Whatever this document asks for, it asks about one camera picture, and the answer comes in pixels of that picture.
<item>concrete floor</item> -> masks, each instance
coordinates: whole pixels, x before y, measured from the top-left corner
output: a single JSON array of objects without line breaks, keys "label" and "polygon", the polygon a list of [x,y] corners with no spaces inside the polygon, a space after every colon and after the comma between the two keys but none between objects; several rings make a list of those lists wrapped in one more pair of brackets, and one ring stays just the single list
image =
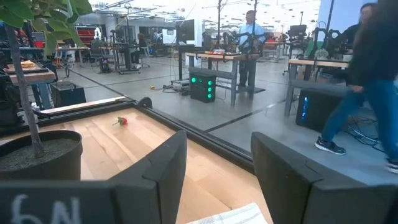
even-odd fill
[{"label": "concrete floor", "polygon": [[[64,80],[84,87],[87,101],[119,96],[89,79],[136,100],[148,96],[152,99],[155,109],[203,131],[208,131],[210,134],[247,151],[250,151],[251,133],[260,131],[289,146],[297,147],[298,151],[303,154],[316,155],[323,161],[329,161],[327,164],[331,166],[332,162],[336,162],[336,156],[320,152],[313,146],[319,133],[295,125],[296,106],[292,107],[290,118],[284,118],[288,77],[287,75],[283,76],[282,72],[287,68],[286,60],[282,60],[280,63],[257,63],[256,86],[266,89],[266,91],[256,93],[253,100],[248,98],[247,93],[240,93],[236,98],[235,106],[230,105],[229,90],[222,88],[216,89],[216,101],[207,104],[178,93],[151,90],[151,85],[161,89],[163,85],[169,85],[171,80],[178,78],[177,61],[164,57],[147,58],[146,62],[150,64],[150,68],[143,68],[141,74],[133,72],[125,75],[98,74],[100,71],[98,67],[86,64],[85,68],[75,67],[73,69],[80,75],[71,72],[69,79]],[[202,67],[207,67],[206,62],[203,62]],[[220,62],[219,69],[230,71],[231,63]],[[184,78],[188,77],[187,71],[187,67],[184,66]],[[58,75],[60,79],[65,76],[61,70]],[[345,157],[347,164],[350,161],[357,161],[358,158],[362,161],[350,169],[342,168],[340,171],[358,174],[359,179],[366,180],[369,177],[367,170],[373,170],[371,173],[379,176],[372,179],[373,182],[379,182],[383,178],[392,179],[389,173],[382,171],[385,163],[384,153],[360,144],[346,133],[339,133],[335,141],[348,150],[348,155]]]}]

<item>man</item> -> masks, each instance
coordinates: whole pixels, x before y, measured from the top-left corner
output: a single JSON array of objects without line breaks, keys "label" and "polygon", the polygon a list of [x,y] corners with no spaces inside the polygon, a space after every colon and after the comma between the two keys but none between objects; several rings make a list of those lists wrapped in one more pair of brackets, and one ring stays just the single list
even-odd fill
[{"label": "man", "polygon": [[359,30],[354,57],[349,66],[354,85],[363,86],[379,122],[379,139],[387,158],[387,169],[398,174],[398,1],[379,0],[368,24]]},{"label": "man", "polygon": [[[361,26],[368,23],[376,7],[376,3],[367,3],[361,8],[361,19],[358,25],[353,25],[344,31],[343,35],[348,41],[348,45],[354,46],[354,40],[358,38],[358,31]],[[325,127],[323,128],[322,135],[318,138],[315,146],[323,151],[335,153],[337,155],[345,155],[346,151],[342,147],[337,146],[333,142],[333,138],[337,131],[342,127],[348,116],[363,105],[365,99],[360,86],[351,86],[347,91],[346,96],[341,101],[340,105],[330,115]]]},{"label": "man", "polygon": [[[253,33],[253,26],[254,26],[254,33],[256,35],[261,35],[264,34],[264,30],[262,29],[262,27],[258,24],[254,24],[254,15],[255,15],[255,11],[254,10],[250,10],[246,13],[246,24],[243,25],[240,30],[239,33],[240,34],[244,34],[244,33]],[[247,36],[242,36],[239,40],[239,44],[243,45],[244,48],[248,49],[249,47],[249,42],[247,41],[248,37]],[[254,40],[254,46],[258,47],[260,44],[263,44],[264,41],[266,40],[266,38],[264,36],[255,39]],[[254,86],[254,76],[256,75],[256,60],[246,60],[246,61],[240,61],[239,63],[239,73],[241,74],[241,78],[239,81],[239,85],[240,87],[245,87],[246,86],[246,82],[248,80],[248,74],[249,74],[249,82],[248,85],[249,86]]]}]

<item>soil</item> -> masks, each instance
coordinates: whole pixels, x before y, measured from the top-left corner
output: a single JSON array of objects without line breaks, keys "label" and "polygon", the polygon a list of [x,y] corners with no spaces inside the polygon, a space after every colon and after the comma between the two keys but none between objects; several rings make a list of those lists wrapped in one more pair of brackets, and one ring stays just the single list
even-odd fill
[{"label": "soil", "polygon": [[77,145],[77,142],[71,139],[56,139],[42,143],[43,157],[35,159],[33,146],[29,145],[0,157],[0,171],[13,171],[42,164],[66,154]]}]

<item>potted plant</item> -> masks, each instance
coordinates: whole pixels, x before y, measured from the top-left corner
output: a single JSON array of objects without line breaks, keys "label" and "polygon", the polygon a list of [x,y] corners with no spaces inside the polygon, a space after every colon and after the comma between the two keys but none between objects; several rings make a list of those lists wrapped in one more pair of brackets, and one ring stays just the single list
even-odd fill
[{"label": "potted plant", "polygon": [[[73,39],[77,46],[84,46],[73,23],[91,12],[88,0],[0,0],[0,20],[6,24],[21,105],[30,129],[30,136],[0,146],[0,179],[80,179],[81,136],[73,131],[39,134],[15,31],[24,22],[30,22],[37,32],[45,35],[44,54],[52,55],[57,40]],[[47,30],[45,21],[53,32]]]}]

